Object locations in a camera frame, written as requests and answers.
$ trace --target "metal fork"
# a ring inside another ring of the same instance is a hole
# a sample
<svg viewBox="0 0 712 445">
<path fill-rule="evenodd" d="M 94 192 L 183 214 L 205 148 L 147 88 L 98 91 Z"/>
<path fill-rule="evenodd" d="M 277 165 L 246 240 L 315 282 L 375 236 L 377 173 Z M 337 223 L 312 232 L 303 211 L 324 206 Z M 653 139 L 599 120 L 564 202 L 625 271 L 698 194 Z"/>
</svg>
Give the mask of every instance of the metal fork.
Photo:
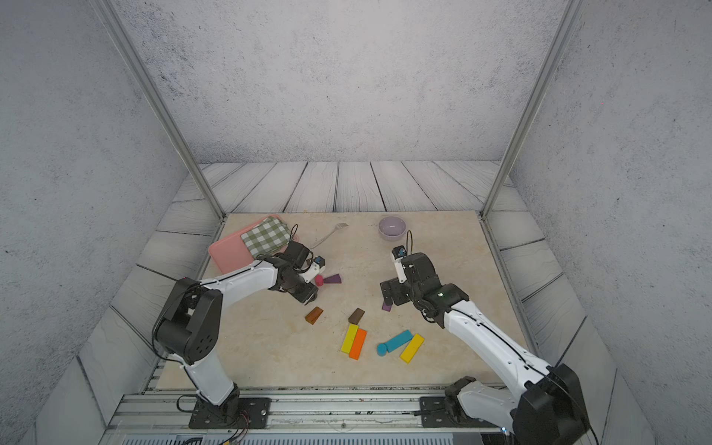
<svg viewBox="0 0 712 445">
<path fill-rule="evenodd" d="M 312 250 L 315 249 L 315 248 L 317 248 L 317 246 L 319 246 L 319 244 L 321 244 L 321 243 L 323 243 L 324 241 L 326 241 L 326 238 L 328 238 L 329 236 L 331 236 L 334 232 L 336 232 L 337 230 L 341 230 L 341 229 L 343 229 L 344 227 L 348 227 L 348 226 L 349 226 L 349 225 L 346 224 L 346 223 L 339 223 L 339 224 L 336 224 L 336 226 L 334 226 L 334 230 L 332 230 L 331 232 L 329 232 L 329 234 L 328 234 L 327 236 L 321 238 L 316 244 L 314 244 L 314 247 L 312 247 Z"/>
</svg>

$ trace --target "gray textured wall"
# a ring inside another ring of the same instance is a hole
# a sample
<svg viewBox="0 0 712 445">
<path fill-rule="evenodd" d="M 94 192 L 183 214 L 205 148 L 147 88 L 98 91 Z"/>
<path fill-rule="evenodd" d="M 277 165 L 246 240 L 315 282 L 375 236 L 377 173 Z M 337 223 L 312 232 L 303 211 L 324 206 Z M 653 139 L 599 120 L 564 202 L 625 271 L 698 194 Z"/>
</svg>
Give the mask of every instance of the gray textured wall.
<svg viewBox="0 0 712 445">
<path fill-rule="evenodd" d="M 86 0 L 0 14 L 0 442 L 20 439 L 186 175 Z"/>
<path fill-rule="evenodd" d="M 115 0 L 200 162 L 500 159 L 565 0 Z"/>
<path fill-rule="evenodd" d="M 589 0 L 513 173 L 665 444 L 712 431 L 711 23 Z"/>
</svg>

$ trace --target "blue block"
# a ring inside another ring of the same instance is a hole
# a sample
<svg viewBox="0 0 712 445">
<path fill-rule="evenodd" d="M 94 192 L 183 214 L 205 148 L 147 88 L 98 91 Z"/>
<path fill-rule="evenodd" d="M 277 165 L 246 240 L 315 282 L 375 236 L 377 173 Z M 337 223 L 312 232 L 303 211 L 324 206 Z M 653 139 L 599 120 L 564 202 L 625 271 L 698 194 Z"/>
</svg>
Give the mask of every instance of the blue block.
<svg viewBox="0 0 712 445">
<path fill-rule="evenodd" d="M 384 343 L 384 345 L 386 345 L 386 349 L 388 349 L 388 352 L 393 352 L 399 347 L 408 343 L 410 340 L 413 340 L 413 334 L 411 334 L 409 330 L 404 330 L 402 333 L 388 340 L 386 343 Z"/>
</svg>

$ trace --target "purple bowl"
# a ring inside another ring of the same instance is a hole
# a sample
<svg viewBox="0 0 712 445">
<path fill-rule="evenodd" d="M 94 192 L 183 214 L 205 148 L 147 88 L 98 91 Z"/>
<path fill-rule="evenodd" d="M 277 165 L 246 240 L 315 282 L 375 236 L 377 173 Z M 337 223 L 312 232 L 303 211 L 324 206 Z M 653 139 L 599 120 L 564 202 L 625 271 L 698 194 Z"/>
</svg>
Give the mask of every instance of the purple bowl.
<svg viewBox="0 0 712 445">
<path fill-rule="evenodd" d="M 378 223 L 378 233 L 386 241 L 398 241 L 405 232 L 405 221 L 398 216 L 386 216 Z"/>
</svg>

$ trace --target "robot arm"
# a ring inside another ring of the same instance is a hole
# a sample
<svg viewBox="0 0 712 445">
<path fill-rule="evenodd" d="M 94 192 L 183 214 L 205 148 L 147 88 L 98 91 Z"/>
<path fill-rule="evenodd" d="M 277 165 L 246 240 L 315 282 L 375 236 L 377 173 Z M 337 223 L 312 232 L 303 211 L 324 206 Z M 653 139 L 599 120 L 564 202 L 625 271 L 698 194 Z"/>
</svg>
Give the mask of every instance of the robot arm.
<svg viewBox="0 0 712 445">
<path fill-rule="evenodd" d="M 239 396 L 214 349 L 222 313 L 264 289 L 288 292 L 302 304 L 313 301 L 318 288 L 311 281 L 324 271 L 326 261 L 318 256 L 302 271 L 299 267 L 308 254 L 309 249 L 290 241 L 284 253 L 246 268 L 203 281 L 183 278 L 174 285 L 154 326 L 153 339 L 171 353 L 170 359 L 181 363 L 199 398 L 216 407 L 216 415 L 234 418 L 236 414 L 226 409 Z"/>
<path fill-rule="evenodd" d="M 566 365 L 551 367 L 492 323 L 454 284 L 442 285 L 424 253 L 392 251 L 397 277 L 381 283 L 386 304 L 413 302 L 423 318 L 464 341 L 506 384 L 494 389 L 464 377 L 446 390 L 456 422 L 485 419 L 522 444 L 574 444 L 589 428 L 581 386 Z"/>
</svg>

